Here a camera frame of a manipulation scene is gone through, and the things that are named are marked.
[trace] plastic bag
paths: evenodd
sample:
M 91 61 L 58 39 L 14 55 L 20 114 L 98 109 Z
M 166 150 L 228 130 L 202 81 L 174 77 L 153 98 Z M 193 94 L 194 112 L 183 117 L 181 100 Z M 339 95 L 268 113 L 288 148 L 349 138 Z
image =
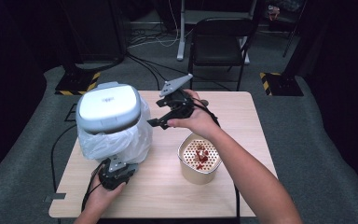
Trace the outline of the plastic bag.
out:
M 83 156 L 89 160 L 103 160 L 117 155 L 126 163 L 139 163 L 145 160 L 151 147 L 153 128 L 147 122 L 150 109 L 141 98 L 141 117 L 136 125 L 118 133 L 86 133 L 77 126 L 77 135 Z

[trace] gray carpet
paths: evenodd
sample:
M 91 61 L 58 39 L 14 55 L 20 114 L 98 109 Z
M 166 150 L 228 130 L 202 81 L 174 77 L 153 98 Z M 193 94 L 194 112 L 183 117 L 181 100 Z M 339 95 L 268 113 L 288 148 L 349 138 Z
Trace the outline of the gray carpet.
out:
M 241 91 L 248 91 L 254 97 L 278 177 L 292 195 L 305 223 L 358 223 L 358 177 L 326 135 L 306 82 L 302 77 L 296 78 L 303 97 L 267 96 L 264 92 L 259 73 L 284 70 L 296 44 L 283 58 L 286 43 L 284 35 L 256 35 Z M 155 43 L 129 48 L 129 52 L 185 72 L 188 48 L 185 60 L 177 62 L 177 46 L 177 42 L 171 47 Z M 183 75 L 162 67 L 157 69 L 167 79 Z M 50 204 L 44 202 L 45 197 L 53 193 L 50 151 L 57 137 L 74 124 L 64 120 L 79 99 L 79 96 L 54 94 L 62 75 L 60 67 L 46 72 L 48 87 L 44 99 L 0 165 L 0 223 L 57 223 L 48 215 Z M 129 58 L 101 73 L 98 83 L 108 81 L 130 84 L 140 91 L 157 89 L 153 76 Z M 205 86 L 197 84 L 195 90 L 201 87 Z M 58 182 L 75 140 L 76 129 L 71 129 L 55 148 Z M 254 218 L 242 220 L 242 223 L 255 222 Z

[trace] black chair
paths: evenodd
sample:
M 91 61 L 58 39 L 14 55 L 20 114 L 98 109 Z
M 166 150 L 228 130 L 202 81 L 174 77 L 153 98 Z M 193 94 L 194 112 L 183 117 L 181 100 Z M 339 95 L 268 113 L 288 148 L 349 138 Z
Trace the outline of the black chair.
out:
M 258 23 L 261 18 L 264 1 L 258 0 L 254 16 L 248 18 L 210 18 L 199 21 L 193 29 L 188 73 L 194 77 L 190 79 L 190 89 L 193 82 L 237 82 L 240 89 L 245 56 L 254 39 Z M 240 45 L 239 39 L 246 36 L 245 43 Z M 213 78 L 194 75 L 194 66 L 240 66 L 240 73 L 234 80 L 226 76 Z

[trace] chair leg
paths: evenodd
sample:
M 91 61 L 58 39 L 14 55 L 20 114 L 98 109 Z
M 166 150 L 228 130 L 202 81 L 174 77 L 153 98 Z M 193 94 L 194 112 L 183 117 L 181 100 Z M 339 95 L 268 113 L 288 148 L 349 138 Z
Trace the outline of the chair leg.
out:
M 241 65 L 240 76 L 238 77 L 237 91 L 240 90 L 240 85 L 241 85 L 241 80 L 242 80 L 242 73 L 243 73 L 243 65 Z

